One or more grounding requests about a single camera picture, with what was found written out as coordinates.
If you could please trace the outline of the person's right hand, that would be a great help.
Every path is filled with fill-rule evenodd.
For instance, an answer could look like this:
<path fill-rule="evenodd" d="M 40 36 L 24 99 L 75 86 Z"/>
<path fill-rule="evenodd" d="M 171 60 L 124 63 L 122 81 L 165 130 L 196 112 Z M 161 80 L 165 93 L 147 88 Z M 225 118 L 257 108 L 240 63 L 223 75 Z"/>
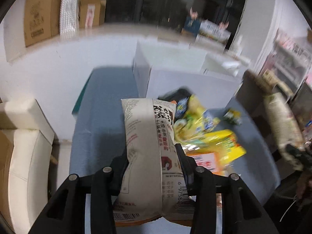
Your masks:
<path fill-rule="evenodd" d="M 309 170 L 303 171 L 297 181 L 296 199 L 300 201 L 298 212 L 304 206 L 311 204 L 311 171 Z"/>

